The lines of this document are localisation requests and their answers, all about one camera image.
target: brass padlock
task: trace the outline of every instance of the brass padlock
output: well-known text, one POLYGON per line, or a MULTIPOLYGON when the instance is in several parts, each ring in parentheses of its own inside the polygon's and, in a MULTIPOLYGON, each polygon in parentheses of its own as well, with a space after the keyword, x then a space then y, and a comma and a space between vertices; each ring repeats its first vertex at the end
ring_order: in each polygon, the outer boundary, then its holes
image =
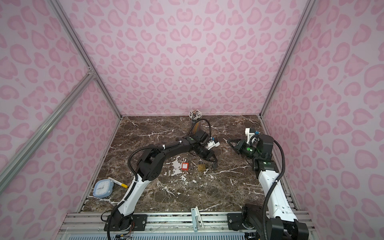
POLYGON ((204 171, 206 170, 206 168, 205 168, 205 164, 204 164, 204 162, 203 162, 202 160, 199 160, 199 161, 197 162, 197 170, 198 170, 199 172, 204 172, 204 171))

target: brown marble tabletop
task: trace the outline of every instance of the brown marble tabletop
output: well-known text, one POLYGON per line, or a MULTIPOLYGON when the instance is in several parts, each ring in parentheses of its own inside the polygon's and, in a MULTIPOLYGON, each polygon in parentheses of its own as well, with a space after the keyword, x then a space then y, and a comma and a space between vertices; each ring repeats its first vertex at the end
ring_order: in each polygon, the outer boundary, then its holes
MULTIPOLYGON (((190 212, 198 206, 201 211, 240 211, 245 203, 262 205, 263 189, 247 159, 241 158, 225 142, 226 139, 245 138, 246 127, 263 132, 256 115, 206 116, 212 125, 212 136, 218 137, 220 146, 215 147, 218 169, 205 162, 207 170, 197 171, 200 159, 192 153, 184 153, 165 161, 160 176, 153 180, 140 197, 135 211, 190 212), (181 170, 181 163, 188 158, 193 169, 181 170)), ((126 158, 136 149, 149 144, 174 142, 185 136, 190 128, 187 116, 124 117, 106 156, 96 181, 112 177, 130 185, 133 175, 126 158)), ((205 123, 203 130, 208 132, 205 123)), ((132 160, 136 161, 140 153, 132 160)), ((103 212, 113 208, 124 196, 126 189, 113 187, 112 194, 104 199, 92 195, 93 188, 83 211, 103 212)))

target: pink wall panel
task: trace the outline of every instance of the pink wall panel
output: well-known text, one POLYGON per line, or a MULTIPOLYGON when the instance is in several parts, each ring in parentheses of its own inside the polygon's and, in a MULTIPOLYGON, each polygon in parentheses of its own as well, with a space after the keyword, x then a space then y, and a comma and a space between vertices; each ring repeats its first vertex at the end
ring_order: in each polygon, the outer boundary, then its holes
POLYGON ((265 117, 322 239, 384 239, 383 8, 322 0, 265 117))
POLYGON ((85 75, 44 0, 0 3, 0 171, 85 75))
POLYGON ((305 0, 63 0, 120 111, 258 113, 305 0))
POLYGON ((117 122, 91 82, 0 195, 0 239, 54 236, 78 206, 117 122))

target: white marker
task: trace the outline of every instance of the white marker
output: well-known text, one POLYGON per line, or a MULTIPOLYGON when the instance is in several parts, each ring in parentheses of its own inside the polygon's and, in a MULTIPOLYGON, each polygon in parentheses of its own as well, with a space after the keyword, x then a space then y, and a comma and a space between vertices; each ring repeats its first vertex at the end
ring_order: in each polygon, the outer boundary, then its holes
POLYGON ((124 183, 121 183, 121 182, 119 182, 119 181, 117 181, 117 180, 115 180, 115 179, 113 179, 111 177, 109 177, 108 179, 112 180, 112 182, 116 183, 117 185, 120 185, 122 187, 128 188, 128 186, 125 185, 124 183))

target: blue alarm clock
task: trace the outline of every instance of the blue alarm clock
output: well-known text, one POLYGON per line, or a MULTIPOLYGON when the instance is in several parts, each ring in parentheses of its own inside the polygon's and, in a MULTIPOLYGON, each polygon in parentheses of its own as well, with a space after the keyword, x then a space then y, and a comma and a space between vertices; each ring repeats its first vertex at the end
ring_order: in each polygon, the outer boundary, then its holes
POLYGON ((112 193, 113 182, 109 179, 103 179, 95 184, 93 196, 98 198, 108 197, 112 193))

